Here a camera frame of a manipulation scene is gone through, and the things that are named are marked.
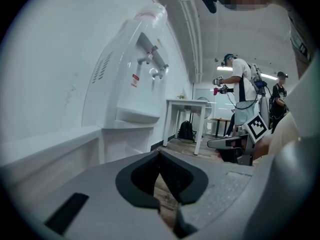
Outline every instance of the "white table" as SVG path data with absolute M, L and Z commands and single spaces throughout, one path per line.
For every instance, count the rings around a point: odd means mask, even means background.
M 200 123 L 199 123 L 199 129 L 196 131 L 196 136 L 195 136 L 196 146 L 194 150 L 194 154 L 198 155 L 200 144 L 201 144 L 202 132 L 204 129 L 205 110 L 206 110 L 207 101 L 196 100 L 196 99 L 167 99 L 166 102 L 168 103 L 168 109 L 166 111 L 163 145 L 166 147 L 168 144 L 169 128 L 171 123 L 173 107 L 177 108 L 177 124 L 179 124 L 181 112 L 187 111 L 186 106 L 189 106 L 189 108 L 191 107 L 190 113 L 200 113 Z M 175 126 L 175 135 L 174 135 L 175 138 L 178 137 L 179 128 L 180 128 L 180 125 Z

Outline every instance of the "ceiling pipe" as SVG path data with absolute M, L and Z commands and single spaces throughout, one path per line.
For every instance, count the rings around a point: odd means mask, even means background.
M 197 30 L 197 34 L 198 34 L 198 45 L 199 45 L 199 72 L 198 73 L 200 75 L 199 83 L 201 83 L 202 75 L 203 75 L 203 71 L 202 71 L 202 69 L 203 69 L 203 51 L 202 51 L 200 20 L 199 20 L 199 15 L 198 15 L 198 10 L 197 10 L 195 0 L 190 0 L 190 3 L 193 8 L 195 25 L 196 25 L 196 30 Z
M 195 68 L 194 68 L 195 82 L 198 83 L 199 82 L 199 75 L 198 75 L 198 73 L 199 73 L 198 72 L 198 70 L 199 70 L 199 55 L 198 55 L 198 48 L 197 48 L 196 31 L 195 31 L 194 22 L 192 20 L 189 8 L 188 8 L 188 6 L 186 6 L 184 1 L 185 0 L 179 0 L 181 7 L 182 7 L 183 14 L 184 14 L 184 18 L 186 20 L 186 24 L 188 27 L 190 39 L 191 39 L 191 48 L 192 48 L 192 52 L 193 52 L 193 60 L 195 63 Z

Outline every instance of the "warning sticker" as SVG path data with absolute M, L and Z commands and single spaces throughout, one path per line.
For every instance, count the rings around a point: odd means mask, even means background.
M 136 76 L 135 74 L 133 74 L 132 77 L 133 77 L 133 79 L 132 79 L 131 85 L 132 85 L 133 87 L 137 88 L 137 83 L 138 83 L 138 81 L 139 81 L 139 77 Z
M 136 76 L 135 74 L 133 74 L 132 77 L 133 77 L 134 79 L 136 79 L 137 81 L 139 81 L 139 77 Z

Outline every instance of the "cable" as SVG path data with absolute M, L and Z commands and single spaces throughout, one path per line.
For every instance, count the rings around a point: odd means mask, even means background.
M 271 95 L 271 92 L 270 92 L 270 90 L 269 90 L 268 86 L 266 86 L 266 88 L 268 89 L 268 91 L 269 91 L 269 94 L 270 94 L 270 97 L 271 97 L 272 95 Z
M 273 113 L 273 109 L 274 109 L 274 106 L 271 108 L 271 114 L 274 117 L 274 119 L 276 119 L 276 120 L 280 119 L 287 112 L 287 109 L 284 107 L 282 114 L 279 117 L 275 117 L 275 115 Z
M 229 94 L 228 94 L 228 93 L 226 93 L 226 94 L 228 95 L 229 101 L 230 101 L 230 102 L 232 103 L 232 105 L 234 105 L 234 107 L 235 107 L 236 109 L 238 109 L 238 110 L 246 110 L 246 109 L 250 108 L 251 106 L 253 106 L 254 104 L 256 104 L 256 102 L 257 102 L 257 97 L 258 97 L 258 93 L 256 93 L 255 99 L 254 99 L 253 103 L 252 103 L 250 106 L 247 106 L 247 107 L 244 107 L 244 108 L 239 108 L 239 107 L 237 107 L 237 106 L 231 101 L 231 99 L 230 99 L 230 97 L 229 97 Z

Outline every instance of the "fan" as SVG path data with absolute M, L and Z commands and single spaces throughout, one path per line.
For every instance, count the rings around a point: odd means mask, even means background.
M 198 101 L 206 101 L 209 102 L 209 100 L 205 97 L 200 97 L 198 98 Z M 211 107 L 211 103 L 207 103 L 205 106 L 205 112 L 204 112 L 204 119 L 207 119 L 212 112 L 212 107 Z

